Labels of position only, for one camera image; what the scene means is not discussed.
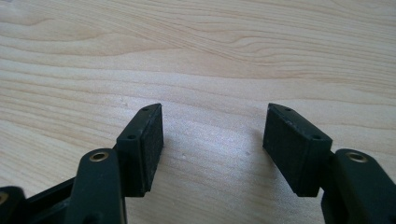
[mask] mounting hole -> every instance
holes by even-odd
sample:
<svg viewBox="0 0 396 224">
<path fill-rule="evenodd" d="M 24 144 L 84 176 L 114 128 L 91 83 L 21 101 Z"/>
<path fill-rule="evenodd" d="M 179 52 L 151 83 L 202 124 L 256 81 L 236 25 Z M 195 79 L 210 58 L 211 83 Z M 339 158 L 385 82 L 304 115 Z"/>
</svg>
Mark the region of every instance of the mounting hole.
<svg viewBox="0 0 396 224">
<path fill-rule="evenodd" d="M 346 155 L 349 157 L 350 160 L 356 162 L 367 162 L 367 158 L 361 155 L 360 153 L 356 152 L 347 152 Z"/>
<path fill-rule="evenodd" d="M 3 191 L 1 191 L 0 192 L 0 205 L 2 203 L 5 203 L 7 199 L 8 199 L 8 194 L 3 192 Z"/>
<path fill-rule="evenodd" d="M 90 161 L 104 161 L 105 159 L 107 159 L 107 157 L 107 152 L 96 152 L 95 154 L 90 156 Z"/>
<path fill-rule="evenodd" d="M 319 135 L 317 135 L 317 134 L 312 135 L 312 138 L 315 139 L 315 140 L 320 140 L 321 139 L 321 137 Z"/>
</svg>

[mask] rectangular block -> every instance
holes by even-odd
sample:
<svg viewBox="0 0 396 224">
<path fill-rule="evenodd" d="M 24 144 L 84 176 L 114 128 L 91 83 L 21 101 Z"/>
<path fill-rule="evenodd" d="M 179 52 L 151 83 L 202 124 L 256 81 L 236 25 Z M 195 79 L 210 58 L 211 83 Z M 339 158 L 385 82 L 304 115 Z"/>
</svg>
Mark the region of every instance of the rectangular block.
<svg viewBox="0 0 396 224">
<path fill-rule="evenodd" d="M 316 197 L 318 172 L 332 139 L 294 110 L 268 105 L 264 149 L 299 197 Z"/>
</svg>

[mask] black plastic piece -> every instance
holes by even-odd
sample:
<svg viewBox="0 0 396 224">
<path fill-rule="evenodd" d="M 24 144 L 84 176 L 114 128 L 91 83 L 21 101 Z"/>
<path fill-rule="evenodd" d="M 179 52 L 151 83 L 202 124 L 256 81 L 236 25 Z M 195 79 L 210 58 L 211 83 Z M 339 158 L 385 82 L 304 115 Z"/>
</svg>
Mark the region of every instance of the black plastic piece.
<svg viewBox="0 0 396 224">
<path fill-rule="evenodd" d="M 24 223 L 27 215 L 23 190 L 18 187 L 0 188 L 0 224 Z"/>
<path fill-rule="evenodd" d="M 335 152 L 333 176 L 348 223 L 395 223 L 396 186 L 375 159 L 352 149 Z"/>
<path fill-rule="evenodd" d="M 29 223 L 62 223 L 70 202 L 74 179 L 68 179 L 29 198 Z"/>
<path fill-rule="evenodd" d="M 117 138 L 116 150 L 127 197 L 143 197 L 151 190 L 162 149 L 162 106 L 149 105 L 137 112 Z"/>
<path fill-rule="evenodd" d="M 117 152 L 101 148 L 81 158 L 64 224 L 126 223 Z"/>
<path fill-rule="evenodd" d="M 268 105 L 263 147 L 300 197 L 316 197 L 319 168 L 332 139 L 294 110 Z"/>
<path fill-rule="evenodd" d="M 8 201 L 0 204 L 0 224 L 64 223 L 67 211 L 69 211 L 69 223 L 126 222 L 123 218 L 126 214 L 123 206 L 124 197 L 143 197 L 145 192 L 150 191 L 157 163 L 160 159 L 163 148 L 161 104 L 149 105 L 139 110 L 125 127 L 117 142 L 120 145 L 117 143 L 113 149 L 101 149 L 111 150 L 111 154 L 116 155 L 112 156 L 111 164 L 101 162 L 104 167 L 97 167 L 100 170 L 94 171 L 93 167 L 89 168 L 86 162 L 83 162 L 84 157 L 81 160 L 81 167 L 78 168 L 78 179 L 71 178 L 27 200 L 24 199 L 23 191 L 19 188 L 0 188 L 0 192 L 10 190 Z M 104 189 L 111 190 L 107 195 L 108 199 L 106 197 L 94 198 L 97 194 L 102 195 Z M 113 196 L 117 198 L 117 202 L 121 197 L 121 203 L 115 204 L 115 207 L 113 206 L 115 201 L 112 202 L 114 200 Z M 105 208 L 102 206 L 103 204 L 106 205 L 106 208 L 111 206 L 110 210 L 108 212 L 107 210 L 101 210 L 95 213 L 94 210 L 98 211 L 99 208 Z M 83 218 L 80 214 L 85 216 L 84 222 L 79 222 Z"/>
<path fill-rule="evenodd" d="M 330 152 L 332 139 L 290 108 L 268 105 L 263 147 L 298 196 L 319 187 L 327 224 L 396 223 L 396 186 L 372 157 Z"/>
</svg>

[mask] black plastic bracket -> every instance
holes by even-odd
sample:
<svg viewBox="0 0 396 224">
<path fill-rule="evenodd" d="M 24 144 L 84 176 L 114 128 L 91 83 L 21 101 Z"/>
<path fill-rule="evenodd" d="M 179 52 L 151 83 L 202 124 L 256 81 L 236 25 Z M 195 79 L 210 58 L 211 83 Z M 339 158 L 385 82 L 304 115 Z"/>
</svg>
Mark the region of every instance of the black plastic bracket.
<svg viewBox="0 0 396 224">
<path fill-rule="evenodd" d="M 140 109 L 113 149 L 82 157 L 76 178 L 25 199 L 18 187 L 0 188 L 0 224 L 126 223 L 124 197 L 143 197 L 163 149 L 160 104 Z"/>
<path fill-rule="evenodd" d="M 332 139 L 294 110 L 268 105 L 263 147 L 299 197 L 324 189 L 328 224 L 396 223 L 396 186 L 376 160 Z"/>
</svg>

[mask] black plastic part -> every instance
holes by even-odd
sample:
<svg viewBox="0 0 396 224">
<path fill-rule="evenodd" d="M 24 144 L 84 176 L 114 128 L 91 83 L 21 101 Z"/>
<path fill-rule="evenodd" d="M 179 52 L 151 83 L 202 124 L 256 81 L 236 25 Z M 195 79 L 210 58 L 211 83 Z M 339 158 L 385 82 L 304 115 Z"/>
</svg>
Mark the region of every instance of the black plastic part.
<svg viewBox="0 0 396 224">
<path fill-rule="evenodd" d="M 162 106 L 148 105 L 137 112 L 117 138 L 125 196 L 143 197 L 151 190 L 162 149 Z"/>
<path fill-rule="evenodd" d="M 316 197 L 332 139 L 294 110 L 269 104 L 263 145 L 299 197 Z"/>
<path fill-rule="evenodd" d="M 23 190 L 18 187 L 0 188 L 0 224 L 26 223 L 27 215 Z"/>
<path fill-rule="evenodd" d="M 126 223 L 117 152 L 91 151 L 81 158 L 64 224 Z"/>
<path fill-rule="evenodd" d="M 70 194 L 75 178 L 68 179 L 63 183 L 46 189 L 41 193 L 29 198 L 29 223 L 62 223 L 66 214 L 66 208 L 70 202 Z"/>
<path fill-rule="evenodd" d="M 348 212 L 347 223 L 396 223 L 396 186 L 375 159 L 340 149 L 333 171 Z"/>
</svg>

